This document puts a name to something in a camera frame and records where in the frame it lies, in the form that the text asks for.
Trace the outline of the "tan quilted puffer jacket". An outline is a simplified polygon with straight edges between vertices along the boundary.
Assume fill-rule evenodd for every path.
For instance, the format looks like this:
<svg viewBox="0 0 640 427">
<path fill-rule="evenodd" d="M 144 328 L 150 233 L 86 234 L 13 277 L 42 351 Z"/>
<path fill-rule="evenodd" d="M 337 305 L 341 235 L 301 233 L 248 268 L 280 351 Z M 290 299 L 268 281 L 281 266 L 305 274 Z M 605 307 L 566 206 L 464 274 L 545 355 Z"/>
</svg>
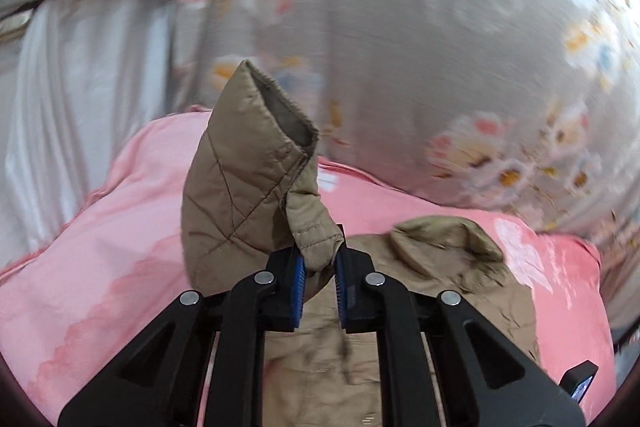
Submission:
<svg viewBox="0 0 640 427">
<path fill-rule="evenodd" d="M 333 257 L 345 241 L 319 194 L 311 120 L 249 62 L 235 69 L 214 107 L 186 175 L 181 243 L 191 285 L 228 291 L 273 251 L 296 246 L 307 270 L 302 325 L 266 342 L 262 421 L 267 426 L 381 424 L 378 349 L 371 334 L 338 324 Z M 530 289 L 475 222 L 428 216 L 347 244 L 412 291 L 453 289 L 529 358 L 539 359 Z"/>
</svg>

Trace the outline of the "pink bow print blanket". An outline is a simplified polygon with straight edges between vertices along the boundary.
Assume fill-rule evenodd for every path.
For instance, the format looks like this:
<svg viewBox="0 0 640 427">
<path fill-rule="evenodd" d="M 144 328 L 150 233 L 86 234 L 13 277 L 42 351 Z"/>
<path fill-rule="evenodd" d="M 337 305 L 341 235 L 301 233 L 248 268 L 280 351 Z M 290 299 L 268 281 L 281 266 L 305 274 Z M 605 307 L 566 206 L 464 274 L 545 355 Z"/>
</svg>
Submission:
<svg viewBox="0 0 640 427">
<path fill-rule="evenodd" d="M 1 352 L 49 421 L 143 327 L 186 290 L 182 187 L 208 114 L 151 122 L 120 153 L 91 204 L 41 253 L 1 279 Z M 539 235 L 523 218 L 470 210 L 532 292 L 541 364 L 553 379 L 591 361 L 582 399 L 595 418 L 616 390 L 613 343 L 600 296 L 600 256 L 570 235 Z M 375 339 L 344 335 L 332 288 L 305 308 L 298 334 L 266 353 L 268 426 L 381 422 Z"/>
</svg>

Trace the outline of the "grey floral duvet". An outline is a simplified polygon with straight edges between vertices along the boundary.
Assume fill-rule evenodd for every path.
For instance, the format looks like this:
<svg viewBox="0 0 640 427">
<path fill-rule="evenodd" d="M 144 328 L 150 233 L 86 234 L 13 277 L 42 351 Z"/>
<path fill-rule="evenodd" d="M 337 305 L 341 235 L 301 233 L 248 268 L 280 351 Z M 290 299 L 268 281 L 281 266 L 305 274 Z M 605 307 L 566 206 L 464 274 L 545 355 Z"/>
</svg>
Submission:
<svg viewBox="0 0 640 427">
<path fill-rule="evenodd" d="M 176 74 L 250 61 L 324 155 L 444 206 L 639 246 L 639 0 L 180 0 Z"/>
</svg>

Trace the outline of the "silver satin curtain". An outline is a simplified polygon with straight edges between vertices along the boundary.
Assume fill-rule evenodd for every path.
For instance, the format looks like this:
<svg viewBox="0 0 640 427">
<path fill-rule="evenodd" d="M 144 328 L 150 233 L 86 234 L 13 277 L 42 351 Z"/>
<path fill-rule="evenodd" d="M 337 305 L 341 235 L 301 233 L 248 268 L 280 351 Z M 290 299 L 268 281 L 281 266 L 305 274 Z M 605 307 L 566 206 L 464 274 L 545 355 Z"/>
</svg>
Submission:
<svg viewBox="0 0 640 427">
<path fill-rule="evenodd" d="M 166 112 L 176 0 L 44 0 L 1 37 L 1 263 L 47 247 Z"/>
</svg>

